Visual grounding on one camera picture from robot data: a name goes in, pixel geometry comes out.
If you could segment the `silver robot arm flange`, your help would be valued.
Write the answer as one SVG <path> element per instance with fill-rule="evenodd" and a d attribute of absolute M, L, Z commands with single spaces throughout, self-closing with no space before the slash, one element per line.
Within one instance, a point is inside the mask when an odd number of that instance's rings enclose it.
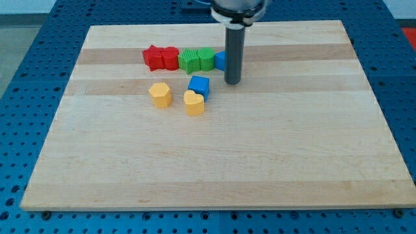
<path fill-rule="evenodd" d="M 212 17 L 229 29 L 250 27 L 266 13 L 270 0 L 212 0 Z"/>

